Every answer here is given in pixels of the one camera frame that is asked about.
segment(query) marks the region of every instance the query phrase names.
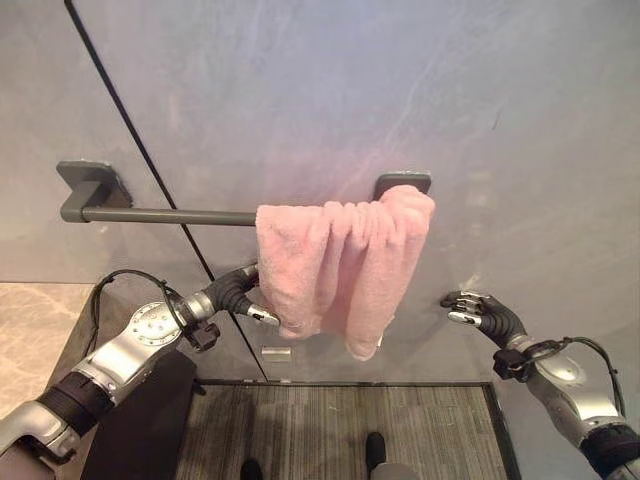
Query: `black cable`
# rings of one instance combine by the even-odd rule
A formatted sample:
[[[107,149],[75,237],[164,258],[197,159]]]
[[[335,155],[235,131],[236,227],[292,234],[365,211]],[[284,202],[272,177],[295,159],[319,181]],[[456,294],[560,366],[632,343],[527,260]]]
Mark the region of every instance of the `black cable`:
[[[623,417],[626,416],[627,409],[624,403],[624,397],[622,395],[622,386],[620,385],[620,382],[618,380],[618,370],[613,368],[613,365],[611,364],[611,358],[609,357],[609,354],[607,353],[607,351],[604,349],[602,345],[600,345],[598,342],[588,337],[564,337],[560,341],[547,340],[546,342],[540,342],[540,343],[550,343],[554,345],[547,352],[528,359],[527,361],[524,362],[524,365],[527,365],[530,363],[536,363],[536,362],[539,362],[540,360],[544,360],[545,358],[552,357],[558,352],[564,350],[566,347],[568,347],[572,343],[581,343],[582,345],[586,345],[587,347],[590,347],[593,350],[595,350],[598,353],[598,355],[602,357],[602,359],[607,365],[607,371],[609,372],[609,376],[611,377],[611,388],[613,390],[613,401],[614,401],[616,410],[618,410],[620,415],[622,415]]]
[[[83,356],[85,357],[89,353],[91,353],[93,350],[95,350],[96,343],[98,341],[98,331],[100,330],[100,299],[102,297],[102,290],[107,284],[113,282],[118,275],[123,275],[123,274],[137,275],[155,284],[162,291],[164,302],[167,305],[167,308],[169,309],[169,312],[171,313],[173,320],[176,322],[177,325],[182,325],[182,321],[178,318],[178,315],[176,314],[170,295],[174,295],[177,299],[182,299],[182,296],[178,292],[176,292],[173,288],[169,287],[167,285],[166,280],[160,280],[157,277],[154,277],[153,275],[143,272],[141,270],[132,270],[132,269],[116,270],[114,272],[111,272],[102,280],[100,280],[100,282],[91,291],[91,297],[89,299],[89,302],[91,306],[90,316],[91,316],[92,330],[91,330],[91,337],[89,338],[89,342],[87,343],[87,346],[84,351]]]
[[[611,386],[613,388],[613,397],[614,397],[613,399],[615,401],[616,410],[620,412],[620,415],[625,417],[627,409],[624,404],[622,387],[620,386],[620,382],[618,381],[618,370],[613,368],[613,365],[611,364],[611,359],[609,358],[609,354],[604,349],[604,347],[602,347],[602,345],[597,343],[595,340],[592,340],[587,337],[573,337],[573,338],[565,337],[563,340],[568,340],[569,343],[581,343],[583,345],[586,345],[587,347],[590,347],[593,350],[595,350],[598,353],[598,355],[602,357],[604,362],[607,364],[607,370],[609,371],[609,376],[611,377]]]

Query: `towel bar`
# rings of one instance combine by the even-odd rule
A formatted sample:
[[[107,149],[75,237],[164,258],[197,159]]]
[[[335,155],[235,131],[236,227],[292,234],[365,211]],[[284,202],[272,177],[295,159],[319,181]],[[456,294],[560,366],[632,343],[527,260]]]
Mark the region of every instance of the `towel bar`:
[[[58,173],[71,187],[71,195],[60,208],[63,220],[73,223],[136,222],[182,225],[232,225],[254,227],[255,212],[220,212],[133,208],[131,195],[116,172],[108,165],[86,161],[58,163]],[[392,172],[381,175],[374,189],[374,200],[395,185],[414,185],[429,191],[429,173]]]

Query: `black shoe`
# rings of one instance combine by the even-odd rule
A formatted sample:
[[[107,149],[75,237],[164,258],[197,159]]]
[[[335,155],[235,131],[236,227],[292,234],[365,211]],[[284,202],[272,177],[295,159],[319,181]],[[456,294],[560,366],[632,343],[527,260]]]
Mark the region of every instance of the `black shoe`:
[[[371,471],[374,468],[387,461],[387,449],[384,445],[384,437],[378,432],[372,432],[367,435],[365,451],[367,456],[367,474],[371,475]]]
[[[240,470],[240,480],[262,480],[260,464],[253,458],[245,460]]]

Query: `small metal plate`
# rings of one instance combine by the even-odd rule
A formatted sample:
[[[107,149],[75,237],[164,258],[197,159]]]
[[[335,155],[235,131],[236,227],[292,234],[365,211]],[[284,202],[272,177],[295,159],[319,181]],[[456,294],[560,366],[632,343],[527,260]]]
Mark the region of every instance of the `small metal plate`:
[[[131,195],[118,178],[116,172],[104,163],[78,161],[62,161],[56,170],[73,190],[76,185],[84,181],[99,181],[109,188],[110,194],[101,205],[104,207],[131,207]]]
[[[389,172],[380,175],[373,190],[373,199],[380,200],[384,192],[397,185],[413,185],[426,195],[431,187],[431,173]]]
[[[260,353],[265,362],[291,362],[291,347],[262,347]]]

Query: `floor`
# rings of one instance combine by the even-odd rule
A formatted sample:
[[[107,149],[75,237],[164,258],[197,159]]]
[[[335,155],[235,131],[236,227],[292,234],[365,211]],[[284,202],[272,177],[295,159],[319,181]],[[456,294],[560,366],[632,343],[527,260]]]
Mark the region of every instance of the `floor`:
[[[421,479],[507,475],[481,387],[229,386],[195,396],[177,479],[239,478],[256,458],[267,479],[365,479],[364,439]]]
[[[0,418],[42,393],[91,288],[0,283]]]

